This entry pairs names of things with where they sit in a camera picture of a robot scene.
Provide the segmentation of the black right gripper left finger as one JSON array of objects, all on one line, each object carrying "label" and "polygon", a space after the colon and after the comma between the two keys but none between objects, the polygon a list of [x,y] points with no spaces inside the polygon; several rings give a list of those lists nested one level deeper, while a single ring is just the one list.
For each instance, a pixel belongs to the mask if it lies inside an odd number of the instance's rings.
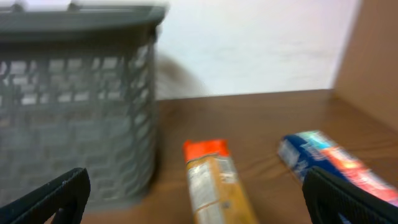
[{"label": "black right gripper left finger", "polygon": [[1,207],[1,224],[80,224],[90,196],[85,168],[74,168],[27,195]]}]

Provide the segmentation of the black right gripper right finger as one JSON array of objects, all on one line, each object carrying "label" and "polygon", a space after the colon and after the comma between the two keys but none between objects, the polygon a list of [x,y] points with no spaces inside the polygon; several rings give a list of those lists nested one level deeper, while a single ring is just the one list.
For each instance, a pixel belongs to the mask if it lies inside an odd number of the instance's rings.
[{"label": "black right gripper right finger", "polygon": [[302,192],[313,224],[397,224],[397,207],[320,167],[308,170]]}]

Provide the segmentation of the blue tissue multipack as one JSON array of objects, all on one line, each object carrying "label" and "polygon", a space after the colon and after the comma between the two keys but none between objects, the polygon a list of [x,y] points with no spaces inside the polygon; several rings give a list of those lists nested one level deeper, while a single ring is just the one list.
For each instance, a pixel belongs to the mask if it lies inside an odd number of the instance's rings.
[{"label": "blue tissue multipack", "polygon": [[277,153],[301,182],[304,181],[309,168],[317,166],[397,206],[395,187],[319,130],[284,136]]}]

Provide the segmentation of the orange yellow cracker package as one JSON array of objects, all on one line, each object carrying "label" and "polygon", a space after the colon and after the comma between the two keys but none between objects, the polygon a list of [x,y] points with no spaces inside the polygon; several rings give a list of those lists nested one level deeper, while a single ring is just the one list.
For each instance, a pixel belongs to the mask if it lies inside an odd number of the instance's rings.
[{"label": "orange yellow cracker package", "polygon": [[186,141],[183,153],[195,224],[259,222],[239,179],[227,141]]}]

